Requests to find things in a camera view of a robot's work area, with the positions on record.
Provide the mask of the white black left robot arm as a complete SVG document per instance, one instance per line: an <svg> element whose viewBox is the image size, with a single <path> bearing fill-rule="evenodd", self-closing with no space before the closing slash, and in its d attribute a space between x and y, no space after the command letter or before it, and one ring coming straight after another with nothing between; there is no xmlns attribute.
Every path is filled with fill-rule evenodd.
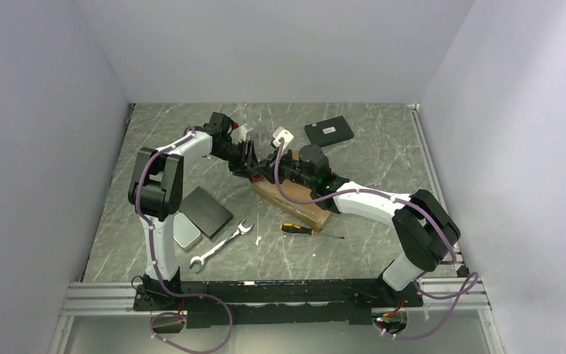
<svg viewBox="0 0 566 354"><path fill-rule="evenodd" d="M174 218L183 200L185 169L207 156L228 162L229 170L243 178L252 176L250 169L258 162L245 126L218 112L207 123L186 128L174 142L143 147L136 154L127 198L144 230L144 287L153 291L153 300L165 310L176 308L183 296Z"/></svg>

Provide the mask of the brown cardboard express box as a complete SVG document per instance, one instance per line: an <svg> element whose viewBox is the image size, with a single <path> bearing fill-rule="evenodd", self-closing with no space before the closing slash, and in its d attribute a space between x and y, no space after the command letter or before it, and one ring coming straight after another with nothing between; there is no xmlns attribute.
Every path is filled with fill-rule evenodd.
<svg viewBox="0 0 566 354"><path fill-rule="evenodd" d="M249 179L252 182L254 192L291 217L305 223L308 227L317 232L321 231L332 213L320 208L317 204L296 204L286 199L274 184L275 157L276 152L258 162L253 158ZM279 177L279 181L281 182L281 189L288 197L308 201L316 198L316 196L311 195L311 189L298 179L302 172L302 164L298 151L289 150L283 153L279 169L285 178Z"/></svg>

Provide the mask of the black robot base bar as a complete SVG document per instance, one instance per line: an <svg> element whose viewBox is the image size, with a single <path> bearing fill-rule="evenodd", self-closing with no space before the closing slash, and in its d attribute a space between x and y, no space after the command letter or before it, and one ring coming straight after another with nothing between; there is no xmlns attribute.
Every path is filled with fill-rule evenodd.
<svg viewBox="0 0 566 354"><path fill-rule="evenodd" d="M346 322L369 325L380 310L420 308L423 300L413 285L389 291L374 279L183 281L187 298L168 296L135 286L138 312L183 310L189 329L218 325L273 325Z"/></svg>

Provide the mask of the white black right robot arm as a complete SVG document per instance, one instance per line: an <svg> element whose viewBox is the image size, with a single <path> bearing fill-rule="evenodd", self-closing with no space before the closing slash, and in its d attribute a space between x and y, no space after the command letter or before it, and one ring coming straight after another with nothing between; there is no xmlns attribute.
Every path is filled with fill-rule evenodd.
<svg viewBox="0 0 566 354"><path fill-rule="evenodd" d="M365 217L395 230L402 253L379 275L376 288L378 300L386 306L396 305L416 278L435 271L446 256L455 260L454 245L461 232L428 190L399 194L361 186L333 173L317 145L304 146L297 158L291 151L277 149L252 168L278 188L283 181L308 188L308 204Z"/></svg>

